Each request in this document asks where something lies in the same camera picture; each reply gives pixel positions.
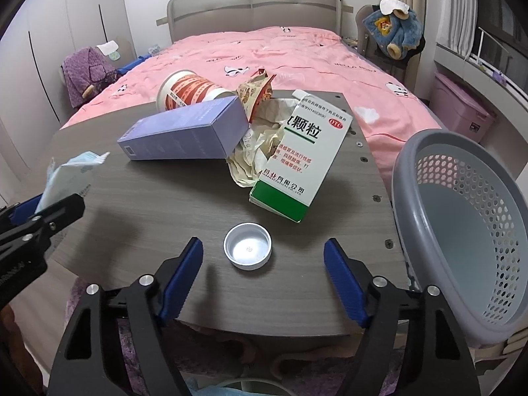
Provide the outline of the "blue wet wipes packet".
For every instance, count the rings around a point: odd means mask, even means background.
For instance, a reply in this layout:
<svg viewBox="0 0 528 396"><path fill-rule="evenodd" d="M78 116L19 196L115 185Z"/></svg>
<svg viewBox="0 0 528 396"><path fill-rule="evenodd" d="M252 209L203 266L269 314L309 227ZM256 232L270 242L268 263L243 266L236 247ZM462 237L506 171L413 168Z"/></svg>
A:
<svg viewBox="0 0 528 396"><path fill-rule="evenodd" d="M52 158L48 165L46 186L35 213L37 214L73 194L85 197L91 188L98 168L104 164L109 155L109 152L98 155L86 151L59 166L55 165Z"/></svg>

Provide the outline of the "white bottle cap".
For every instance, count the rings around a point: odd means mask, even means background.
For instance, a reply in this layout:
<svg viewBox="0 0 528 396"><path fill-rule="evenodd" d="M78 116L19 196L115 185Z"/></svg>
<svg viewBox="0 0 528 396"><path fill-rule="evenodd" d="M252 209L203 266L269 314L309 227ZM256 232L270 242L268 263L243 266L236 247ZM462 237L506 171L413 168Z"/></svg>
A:
<svg viewBox="0 0 528 396"><path fill-rule="evenodd" d="M244 271L254 271L269 261L272 239L257 223L240 223L225 235L223 250L231 264Z"/></svg>

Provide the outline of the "white green medicine box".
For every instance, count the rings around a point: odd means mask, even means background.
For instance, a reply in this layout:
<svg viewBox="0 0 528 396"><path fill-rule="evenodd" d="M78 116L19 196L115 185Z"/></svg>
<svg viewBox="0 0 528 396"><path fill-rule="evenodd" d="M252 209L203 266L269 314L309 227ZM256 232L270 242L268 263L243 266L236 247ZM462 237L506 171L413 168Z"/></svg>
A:
<svg viewBox="0 0 528 396"><path fill-rule="evenodd" d="M309 92L283 124L284 136L250 191L250 203L299 223L316 197L351 128L346 111Z"/></svg>

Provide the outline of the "purple rectangular carton box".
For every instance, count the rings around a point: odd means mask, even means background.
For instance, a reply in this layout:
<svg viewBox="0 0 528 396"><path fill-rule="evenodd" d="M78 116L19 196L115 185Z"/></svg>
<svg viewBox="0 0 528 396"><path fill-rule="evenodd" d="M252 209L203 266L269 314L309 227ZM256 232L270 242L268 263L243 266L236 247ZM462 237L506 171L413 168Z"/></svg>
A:
<svg viewBox="0 0 528 396"><path fill-rule="evenodd" d="M167 110L139 119L117 140L129 159L225 159L249 129L238 97Z"/></svg>

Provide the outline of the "red white paper cup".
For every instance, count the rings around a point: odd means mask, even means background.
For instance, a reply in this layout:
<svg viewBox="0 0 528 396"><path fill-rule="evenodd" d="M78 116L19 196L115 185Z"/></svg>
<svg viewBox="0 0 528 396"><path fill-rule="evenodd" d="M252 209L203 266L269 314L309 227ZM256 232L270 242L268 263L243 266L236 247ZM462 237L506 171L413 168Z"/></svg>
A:
<svg viewBox="0 0 528 396"><path fill-rule="evenodd" d="M160 85L156 98L157 110L170 111L234 94L193 71L180 70L169 75Z"/></svg>

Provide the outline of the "blue object beside bed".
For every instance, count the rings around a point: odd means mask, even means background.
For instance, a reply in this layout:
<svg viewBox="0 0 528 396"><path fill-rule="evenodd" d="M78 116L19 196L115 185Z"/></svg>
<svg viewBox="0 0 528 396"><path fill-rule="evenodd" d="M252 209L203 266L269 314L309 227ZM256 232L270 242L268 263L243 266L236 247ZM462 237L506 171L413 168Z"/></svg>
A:
<svg viewBox="0 0 528 396"><path fill-rule="evenodd" d="M130 63L127 63L126 65L120 67L120 68L117 68L116 71L117 73L120 75L120 76L123 76L125 75L126 73L128 73L130 70L132 70L133 68L135 68L136 66L140 65L141 63L145 62L147 59L151 58L151 55L150 54L145 54L145 55L140 55L138 58L136 58L135 60L133 60L132 62Z"/></svg>

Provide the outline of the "crumpled white paper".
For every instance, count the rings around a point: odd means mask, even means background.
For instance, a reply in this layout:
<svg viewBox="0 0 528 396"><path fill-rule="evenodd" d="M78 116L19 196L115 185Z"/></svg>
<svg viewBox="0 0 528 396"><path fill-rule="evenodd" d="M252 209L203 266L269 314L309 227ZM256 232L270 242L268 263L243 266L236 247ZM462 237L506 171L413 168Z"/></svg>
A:
<svg viewBox="0 0 528 396"><path fill-rule="evenodd" d="M295 98L271 98L256 107L250 128L226 159L237 186L252 188L259 180L284 137L284 124L297 103Z"/></svg>

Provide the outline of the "pink plastic storage box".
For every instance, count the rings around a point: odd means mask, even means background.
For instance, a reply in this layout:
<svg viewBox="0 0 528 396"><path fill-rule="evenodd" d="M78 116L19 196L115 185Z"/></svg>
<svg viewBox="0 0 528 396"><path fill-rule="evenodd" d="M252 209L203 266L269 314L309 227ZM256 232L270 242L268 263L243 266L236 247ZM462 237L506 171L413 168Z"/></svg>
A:
<svg viewBox="0 0 528 396"><path fill-rule="evenodd" d="M477 143L496 121L495 114L489 112L477 97L442 73L435 73L430 110L447 129Z"/></svg>

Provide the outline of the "red beige snack wrapper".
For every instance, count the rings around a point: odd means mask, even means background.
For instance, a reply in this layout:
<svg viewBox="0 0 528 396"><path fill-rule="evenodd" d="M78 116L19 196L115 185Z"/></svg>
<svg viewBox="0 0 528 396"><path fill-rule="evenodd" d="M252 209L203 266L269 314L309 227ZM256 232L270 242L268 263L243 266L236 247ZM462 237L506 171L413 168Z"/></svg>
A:
<svg viewBox="0 0 528 396"><path fill-rule="evenodd" d="M268 74L265 69L258 69L250 76L250 79L238 86L236 95L243 105L248 122L252 122L258 105L271 99L273 79L275 79L275 74Z"/></svg>

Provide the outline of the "white wardrobe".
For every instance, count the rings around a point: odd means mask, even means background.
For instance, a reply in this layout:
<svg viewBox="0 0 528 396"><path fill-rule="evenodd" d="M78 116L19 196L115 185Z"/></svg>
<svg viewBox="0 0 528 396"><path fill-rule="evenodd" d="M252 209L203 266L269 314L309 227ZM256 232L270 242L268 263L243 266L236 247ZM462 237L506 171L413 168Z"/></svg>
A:
<svg viewBox="0 0 528 396"><path fill-rule="evenodd" d="M73 115L61 65L115 41L117 66L136 57L124 0L26 0L1 39L1 202Z"/></svg>

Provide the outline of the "grey chair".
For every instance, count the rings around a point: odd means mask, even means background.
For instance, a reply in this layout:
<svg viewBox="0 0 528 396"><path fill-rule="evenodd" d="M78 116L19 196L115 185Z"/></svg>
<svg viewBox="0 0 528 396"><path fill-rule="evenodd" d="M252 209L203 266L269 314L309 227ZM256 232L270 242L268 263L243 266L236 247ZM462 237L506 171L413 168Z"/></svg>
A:
<svg viewBox="0 0 528 396"><path fill-rule="evenodd" d="M411 56L407 56L405 60L401 61L396 61L386 56L362 22L364 18L372 14L376 9L375 5L364 5L355 16L358 30L358 53L377 65L382 71L395 77L411 92L414 92L421 54L412 53Z"/></svg>

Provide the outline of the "pink cartoon duvet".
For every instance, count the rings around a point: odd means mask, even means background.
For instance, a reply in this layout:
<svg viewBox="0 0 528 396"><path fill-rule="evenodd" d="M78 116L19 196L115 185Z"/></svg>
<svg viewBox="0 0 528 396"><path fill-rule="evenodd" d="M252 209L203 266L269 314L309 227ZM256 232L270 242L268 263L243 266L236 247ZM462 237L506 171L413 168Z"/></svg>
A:
<svg viewBox="0 0 528 396"><path fill-rule="evenodd" d="M152 102L161 83L176 71L190 70L234 90L260 69L273 76L275 90L343 95L386 184L405 142L418 131L440 126L418 97L348 48L340 36L310 27L269 27L179 40L132 68L67 123Z"/></svg>

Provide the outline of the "blue plush jacket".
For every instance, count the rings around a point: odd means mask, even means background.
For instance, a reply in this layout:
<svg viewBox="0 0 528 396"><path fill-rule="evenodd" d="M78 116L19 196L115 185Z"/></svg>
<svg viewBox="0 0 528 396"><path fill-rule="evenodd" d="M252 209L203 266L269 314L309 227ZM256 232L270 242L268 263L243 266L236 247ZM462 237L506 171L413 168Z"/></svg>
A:
<svg viewBox="0 0 528 396"><path fill-rule="evenodd" d="M362 21L381 52L394 60L403 60L409 51L420 45L423 37L423 26L410 9L405 19L395 13L384 15L381 10L374 11Z"/></svg>

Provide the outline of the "grey upholstered headboard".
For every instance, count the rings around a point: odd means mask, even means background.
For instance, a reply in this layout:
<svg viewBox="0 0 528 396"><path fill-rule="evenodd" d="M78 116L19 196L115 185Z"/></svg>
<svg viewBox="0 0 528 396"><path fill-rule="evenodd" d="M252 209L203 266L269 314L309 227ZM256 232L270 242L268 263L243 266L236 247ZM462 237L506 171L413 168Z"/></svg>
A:
<svg viewBox="0 0 528 396"><path fill-rule="evenodd" d="M344 0L169 0L166 25L176 42L190 36L223 32L247 32L262 28L311 27L342 33L343 14L353 13Z"/></svg>

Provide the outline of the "white sheer curtain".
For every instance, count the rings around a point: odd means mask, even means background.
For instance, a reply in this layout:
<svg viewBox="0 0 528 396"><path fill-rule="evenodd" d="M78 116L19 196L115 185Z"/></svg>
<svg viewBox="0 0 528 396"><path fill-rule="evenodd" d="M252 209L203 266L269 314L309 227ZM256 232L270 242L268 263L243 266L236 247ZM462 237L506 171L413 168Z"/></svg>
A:
<svg viewBox="0 0 528 396"><path fill-rule="evenodd" d="M467 59L473 49L478 0L441 0L437 43Z"/></svg>

